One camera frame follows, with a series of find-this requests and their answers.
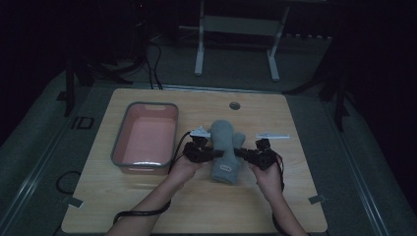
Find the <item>wooden tabletop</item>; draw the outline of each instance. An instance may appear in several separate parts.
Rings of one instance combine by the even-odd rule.
[[[229,121],[235,132],[246,135],[243,148],[256,148],[258,133],[289,134],[287,140],[270,140],[271,148],[283,156],[284,196],[307,231],[327,230],[322,206],[311,205],[308,200],[317,192],[284,96],[120,88],[112,95],[74,194],[84,204],[68,208],[62,224],[65,232],[106,232],[117,212],[131,209],[163,180],[164,176],[123,174],[111,162],[124,113],[134,101],[175,103],[179,108],[177,143],[187,131],[200,126],[208,129],[218,119]],[[230,102],[238,102],[241,108],[231,109]],[[269,205],[245,161],[235,186],[212,182],[210,171],[211,163],[177,193],[154,233],[276,232]]]

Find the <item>black strap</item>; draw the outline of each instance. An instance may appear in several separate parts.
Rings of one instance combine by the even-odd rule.
[[[171,206],[171,201],[169,201],[163,208],[157,210],[146,210],[146,211],[139,211],[139,210],[129,210],[129,211],[121,211],[114,216],[113,224],[119,220],[120,217],[124,216],[152,216],[157,214],[162,214],[166,212],[169,207]]]

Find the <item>metal frame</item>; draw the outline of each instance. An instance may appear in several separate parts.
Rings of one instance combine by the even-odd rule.
[[[204,34],[205,31],[221,31],[233,33],[245,33],[256,35],[270,35],[274,37],[273,45],[267,50],[267,58],[270,69],[271,79],[275,82],[279,80],[278,69],[276,67],[275,53],[282,31],[289,13],[289,7],[285,7],[280,21],[228,18],[205,15],[205,1],[200,1],[200,25],[199,25],[199,47],[197,50],[195,75],[203,74],[203,64],[205,57]]]

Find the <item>person's left hand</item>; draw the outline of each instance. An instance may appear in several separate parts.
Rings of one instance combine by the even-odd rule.
[[[181,189],[184,184],[192,179],[196,171],[203,167],[203,163],[193,163],[186,156],[179,158],[169,172],[167,181]]]

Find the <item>pink tray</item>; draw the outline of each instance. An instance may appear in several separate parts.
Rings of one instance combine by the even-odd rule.
[[[167,174],[173,158],[177,121],[175,104],[130,104],[111,160],[126,174]]]

